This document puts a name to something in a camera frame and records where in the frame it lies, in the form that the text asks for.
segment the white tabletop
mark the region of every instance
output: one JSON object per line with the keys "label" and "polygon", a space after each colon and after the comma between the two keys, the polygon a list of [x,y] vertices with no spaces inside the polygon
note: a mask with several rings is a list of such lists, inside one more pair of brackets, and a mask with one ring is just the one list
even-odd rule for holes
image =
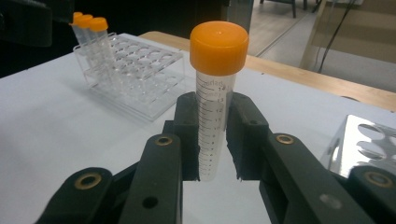
{"label": "white tabletop", "polygon": [[[185,56],[187,91],[194,91]],[[234,91],[253,100],[273,132],[295,135],[317,158],[348,114],[396,128],[390,111],[247,69]],[[103,167],[116,174],[139,161],[147,139],[174,112],[175,106],[149,122],[113,107],[89,90],[74,54],[1,78],[0,223],[35,222],[76,171]],[[259,183],[236,180],[226,148],[215,180],[184,182],[183,206],[189,224],[270,223]]]}

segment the orange screw cap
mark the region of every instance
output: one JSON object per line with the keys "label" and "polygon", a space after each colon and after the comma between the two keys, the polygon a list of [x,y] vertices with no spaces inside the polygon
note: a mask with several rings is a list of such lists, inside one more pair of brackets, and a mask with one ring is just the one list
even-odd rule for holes
{"label": "orange screw cap", "polygon": [[76,19],[80,16],[82,16],[82,12],[74,12],[73,13],[73,22],[69,23],[70,25],[76,25]]}
{"label": "orange screw cap", "polygon": [[245,65],[248,32],[227,21],[197,25],[190,36],[190,62],[197,71],[211,76],[228,76]]}
{"label": "orange screw cap", "polygon": [[90,14],[85,14],[76,18],[76,25],[80,28],[89,28],[90,20],[92,20],[93,16]]}
{"label": "orange screw cap", "polygon": [[105,31],[107,28],[107,21],[103,17],[96,17],[90,20],[90,29],[94,32]]}

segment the centrifuge tube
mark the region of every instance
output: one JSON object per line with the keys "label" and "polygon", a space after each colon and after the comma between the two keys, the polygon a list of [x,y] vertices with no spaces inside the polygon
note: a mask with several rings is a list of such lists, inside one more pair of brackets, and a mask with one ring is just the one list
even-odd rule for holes
{"label": "centrifuge tube", "polygon": [[103,17],[93,18],[90,20],[89,26],[94,40],[92,43],[94,43],[96,50],[103,55],[106,62],[114,63],[115,57],[108,39],[106,19]]}
{"label": "centrifuge tube", "polygon": [[92,15],[82,15],[80,12],[75,12],[73,15],[72,28],[75,33],[77,42],[81,46],[85,46],[91,42],[92,36],[89,34],[89,21],[93,18]]}
{"label": "centrifuge tube", "polygon": [[81,29],[77,26],[78,18],[81,17],[83,14],[81,12],[73,13],[73,22],[69,23],[75,33],[77,42],[81,45],[86,42],[85,36],[82,33]]}
{"label": "centrifuge tube", "polygon": [[93,35],[92,52],[99,58],[99,63],[106,68],[106,76],[113,89],[122,91],[119,68],[115,65],[114,52],[107,33],[108,24],[105,18],[97,17],[90,20],[90,31]]}
{"label": "centrifuge tube", "polygon": [[235,75],[245,65],[248,33],[227,21],[209,21],[191,32],[190,61],[196,70],[199,116],[199,175],[216,174],[232,100]]}

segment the brass insert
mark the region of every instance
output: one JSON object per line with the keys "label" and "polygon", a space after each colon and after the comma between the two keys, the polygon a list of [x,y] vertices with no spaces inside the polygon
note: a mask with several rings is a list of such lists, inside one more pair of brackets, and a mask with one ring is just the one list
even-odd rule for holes
{"label": "brass insert", "polygon": [[157,140],[155,140],[155,144],[157,144],[157,146],[160,146],[160,147],[168,146],[172,142],[173,142],[172,138],[170,138],[168,136],[161,136],[161,137],[157,138]]}
{"label": "brass insert", "polygon": [[377,172],[366,172],[364,173],[364,177],[370,183],[377,185],[381,188],[390,188],[393,186],[393,181],[389,179],[389,177]]}
{"label": "brass insert", "polygon": [[285,134],[280,134],[276,137],[276,141],[285,144],[285,145],[290,145],[294,143],[294,139],[289,136],[289,135],[285,135]]}
{"label": "brass insert", "polygon": [[76,189],[91,189],[102,181],[102,176],[98,173],[87,173],[78,177],[75,182]]}

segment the wooden countertop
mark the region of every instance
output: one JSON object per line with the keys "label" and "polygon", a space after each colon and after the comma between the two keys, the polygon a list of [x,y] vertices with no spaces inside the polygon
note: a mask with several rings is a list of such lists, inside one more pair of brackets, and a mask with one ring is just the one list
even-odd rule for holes
{"label": "wooden countertop", "polygon": [[[140,37],[174,48],[186,51],[190,50],[190,41],[182,37],[155,31],[142,34]],[[375,105],[390,111],[396,111],[395,92],[382,91],[340,78],[328,77],[315,72],[288,66],[283,63],[276,63],[249,55],[247,56],[245,67],[339,96],[350,97],[368,105]]]}

